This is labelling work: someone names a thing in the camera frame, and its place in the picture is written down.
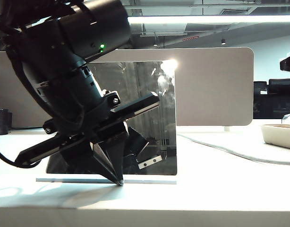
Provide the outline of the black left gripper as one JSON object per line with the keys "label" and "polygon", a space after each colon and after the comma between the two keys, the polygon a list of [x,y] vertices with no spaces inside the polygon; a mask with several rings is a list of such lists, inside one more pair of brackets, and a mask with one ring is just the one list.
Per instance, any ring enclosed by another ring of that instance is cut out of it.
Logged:
{"label": "black left gripper", "polygon": [[[129,136],[125,121],[156,108],[155,92],[121,105],[116,91],[103,97],[99,104],[84,110],[80,121],[71,126],[58,118],[43,124],[47,134],[55,136],[19,153],[15,163],[31,167],[33,163],[60,152],[70,174],[99,174],[117,185],[123,185],[123,154]],[[92,150],[90,142],[100,148]]]}

